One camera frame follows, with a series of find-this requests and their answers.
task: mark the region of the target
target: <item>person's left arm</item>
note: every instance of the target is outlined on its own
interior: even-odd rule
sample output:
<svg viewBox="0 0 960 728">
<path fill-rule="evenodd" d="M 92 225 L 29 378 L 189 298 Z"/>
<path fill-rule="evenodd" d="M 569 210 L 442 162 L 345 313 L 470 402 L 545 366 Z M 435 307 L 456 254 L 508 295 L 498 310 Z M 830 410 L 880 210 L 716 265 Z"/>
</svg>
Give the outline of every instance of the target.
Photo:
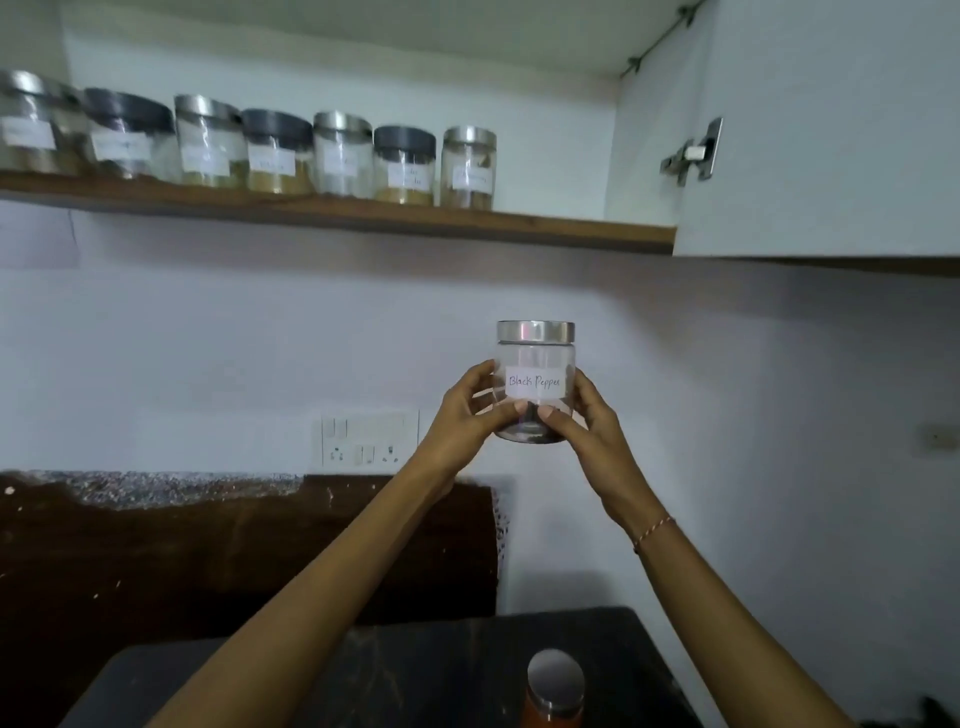
<svg viewBox="0 0 960 728">
<path fill-rule="evenodd" d="M 282 726 L 353 624 L 384 573 L 487 437 L 526 402 L 489 412 L 493 362 L 444 396 L 423 442 L 336 540 L 251 617 L 160 709 L 151 728 Z"/>
</svg>

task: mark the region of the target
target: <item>cabinet door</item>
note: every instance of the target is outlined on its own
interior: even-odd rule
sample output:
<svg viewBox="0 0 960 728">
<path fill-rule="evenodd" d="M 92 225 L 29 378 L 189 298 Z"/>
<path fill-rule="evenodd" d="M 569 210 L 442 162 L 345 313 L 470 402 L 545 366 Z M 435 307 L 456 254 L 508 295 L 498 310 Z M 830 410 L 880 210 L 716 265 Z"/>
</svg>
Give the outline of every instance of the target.
<svg viewBox="0 0 960 728">
<path fill-rule="evenodd" d="M 709 2 L 724 126 L 676 253 L 960 255 L 960 3 Z"/>
</svg>

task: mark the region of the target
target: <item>person's right hand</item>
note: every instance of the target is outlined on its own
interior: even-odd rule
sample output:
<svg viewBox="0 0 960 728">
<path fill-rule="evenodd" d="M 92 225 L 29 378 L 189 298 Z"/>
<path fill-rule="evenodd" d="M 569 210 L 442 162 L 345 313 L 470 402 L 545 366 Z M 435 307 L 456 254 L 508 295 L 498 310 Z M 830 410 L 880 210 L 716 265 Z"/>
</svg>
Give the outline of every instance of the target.
<svg viewBox="0 0 960 728">
<path fill-rule="evenodd" d="M 579 369 L 572 405 L 587 422 L 587 428 L 549 405 L 540 406 L 537 414 L 565 437 L 604 509 L 635 540 L 639 533 L 665 517 L 666 511 L 637 466 L 616 413 Z"/>
</svg>

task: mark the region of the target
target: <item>metal hinge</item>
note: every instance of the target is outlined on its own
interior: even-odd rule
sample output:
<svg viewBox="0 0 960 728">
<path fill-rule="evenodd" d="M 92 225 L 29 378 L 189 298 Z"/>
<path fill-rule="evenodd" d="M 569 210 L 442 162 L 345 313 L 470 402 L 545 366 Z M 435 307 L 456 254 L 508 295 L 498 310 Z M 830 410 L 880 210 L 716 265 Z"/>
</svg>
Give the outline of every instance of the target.
<svg viewBox="0 0 960 728">
<path fill-rule="evenodd" d="M 716 156 L 717 144 L 720 143 L 720 130 L 723 129 L 723 116 L 718 116 L 710 122 L 707 127 L 707 135 L 700 140 L 699 144 L 694 144 L 693 139 L 688 139 L 684 146 L 677 150 L 673 157 L 667 157 L 660 163 L 660 173 L 662 175 L 674 175 L 677 178 L 677 185 L 686 186 L 686 173 L 691 164 L 695 164 L 700 170 L 697 179 L 701 182 L 713 177 L 713 160 Z"/>
</svg>

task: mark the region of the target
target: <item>jar lid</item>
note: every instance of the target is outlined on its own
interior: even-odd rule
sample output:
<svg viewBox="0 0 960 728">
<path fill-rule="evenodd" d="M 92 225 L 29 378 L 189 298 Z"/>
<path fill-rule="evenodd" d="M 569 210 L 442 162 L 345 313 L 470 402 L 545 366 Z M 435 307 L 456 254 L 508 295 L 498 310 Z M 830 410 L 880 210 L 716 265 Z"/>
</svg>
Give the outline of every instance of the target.
<svg viewBox="0 0 960 728">
<path fill-rule="evenodd" d="M 437 137 L 416 127 L 377 127 L 373 146 L 381 149 L 401 149 L 418 155 L 437 156 Z"/>
<path fill-rule="evenodd" d="M 501 344 L 572 344 L 575 325 L 570 321 L 498 321 Z"/>
<path fill-rule="evenodd" d="M 354 116 L 343 111 L 321 111 L 313 117 L 317 129 L 330 129 L 334 132 L 359 132 L 373 136 L 373 127 L 362 116 Z"/>
<path fill-rule="evenodd" d="M 584 671 L 559 649 L 544 649 L 527 666 L 527 693 L 545 717 L 575 717 L 584 706 Z"/>
<path fill-rule="evenodd" d="M 244 133 L 278 136 L 298 144 L 313 143 L 313 125 L 292 113 L 269 109 L 244 109 L 240 116 L 243 118 Z"/>
<path fill-rule="evenodd" d="M 108 88 L 86 88 L 83 95 L 84 113 L 88 116 L 106 116 L 129 119 L 147 129 L 172 132 L 174 114 L 162 104 L 132 93 L 111 91 Z"/>
<path fill-rule="evenodd" d="M 0 71 L 0 89 L 34 96 L 49 96 L 70 104 L 80 103 L 80 91 L 71 85 L 45 79 L 30 71 Z"/>
<path fill-rule="evenodd" d="M 182 93 L 177 96 L 174 99 L 174 109 L 177 110 L 177 113 L 184 111 L 209 119 L 224 119 L 225 121 L 240 123 L 240 109 L 197 93 Z"/>
<path fill-rule="evenodd" d="M 496 134 L 489 129 L 472 127 L 450 127 L 444 132 L 444 141 L 462 142 L 464 144 L 484 144 L 496 149 Z"/>
</svg>

